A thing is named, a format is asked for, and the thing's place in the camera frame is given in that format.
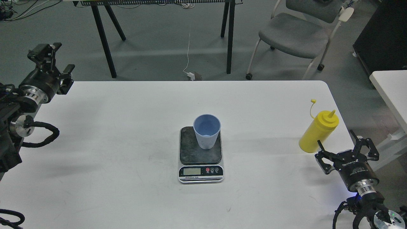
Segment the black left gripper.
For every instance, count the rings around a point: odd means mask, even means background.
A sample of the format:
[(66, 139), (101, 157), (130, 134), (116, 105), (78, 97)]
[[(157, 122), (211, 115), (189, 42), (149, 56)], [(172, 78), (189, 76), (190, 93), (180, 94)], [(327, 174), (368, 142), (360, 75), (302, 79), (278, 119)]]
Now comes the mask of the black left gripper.
[(62, 43), (39, 44), (28, 52), (28, 59), (36, 65), (19, 85), (23, 97), (36, 104), (49, 103), (55, 94), (66, 95), (73, 85), (74, 64), (68, 64), (62, 73), (56, 68), (55, 55)]

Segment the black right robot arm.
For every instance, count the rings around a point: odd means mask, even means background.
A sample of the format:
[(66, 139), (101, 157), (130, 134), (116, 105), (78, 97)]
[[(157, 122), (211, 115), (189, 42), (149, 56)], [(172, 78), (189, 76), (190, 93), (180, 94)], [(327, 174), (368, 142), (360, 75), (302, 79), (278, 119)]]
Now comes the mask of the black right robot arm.
[(358, 138), (351, 130), (355, 146), (337, 154), (326, 151), (320, 140), (317, 141), (320, 151), (315, 154), (317, 163), (325, 174), (338, 171), (347, 190), (355, 196), (341, 202), (335, 210), (332, 228), (336, 228), (337, 218), (342, 210), (355, 215), (352, 228), (358, 229), (360, 222), (366, 218), (372, 229), (405, 229), (406, 206), (401, 206), (398, 212), (389, 210), (384, 205), (384, 196), (375, 190), (379, 179), (368, 161), (378, 161), (379, 152), (372, 139)]

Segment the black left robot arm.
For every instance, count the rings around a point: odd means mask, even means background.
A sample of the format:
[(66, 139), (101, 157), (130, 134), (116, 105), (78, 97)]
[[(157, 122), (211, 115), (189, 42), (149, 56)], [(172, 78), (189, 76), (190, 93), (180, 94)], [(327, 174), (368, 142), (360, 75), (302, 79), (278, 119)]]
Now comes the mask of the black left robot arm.
[[(65, 95), (73, 85), (69, 64), (60, 72), (56, 67), (56, 52), (61, 43), (39, 44), (30, 50), (27, 57), (35, 63), (35, 69), (15, 87), (1, 84), (0, 87), (0, 172), (1, 176), (22, 162), (21, 147), (39, 148), (53, 142), (59, 136), (59, 129), (49, 123), (34, 121), (32, 113), (40, 104), (49, 103), (56, 95)], [(34, 128), (45, 128), (52, 132), (42, 142), (25, 142)]]

